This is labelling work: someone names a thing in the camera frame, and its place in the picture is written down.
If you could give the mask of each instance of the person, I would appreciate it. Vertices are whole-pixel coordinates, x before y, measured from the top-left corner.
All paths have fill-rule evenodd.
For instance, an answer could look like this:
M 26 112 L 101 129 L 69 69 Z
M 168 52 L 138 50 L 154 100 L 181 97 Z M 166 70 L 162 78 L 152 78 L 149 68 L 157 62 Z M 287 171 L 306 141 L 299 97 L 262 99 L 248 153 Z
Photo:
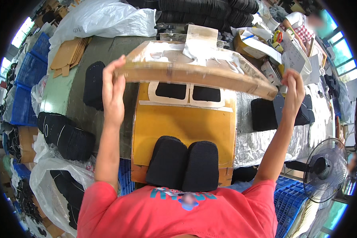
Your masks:
M 95 165 L 95 183 L 84 193 L 78 237 L 275 237 L 276 180 L 283 167 L 295 117 L 305 96 L 299 73 L 288 69 L 288 91 L 278 129 L 250 188 L 228 188 L 170 196 L 169 188 L 145 186 L 118 197 L 119 130 L 124 117 L 124 76 L 113 71 L 125 57 L 103 70 L 104 125 Z
M 292 12 L 286 16 L 280 27 L 284 30 L 291 28 L 301 48 L 307 53 L 311 46 L 311 39 L 315 37 L 313 30 L 323 27 L 324 24 L 323 12 L 314 10 L 310 16 L 306 16 L 301 12 Z

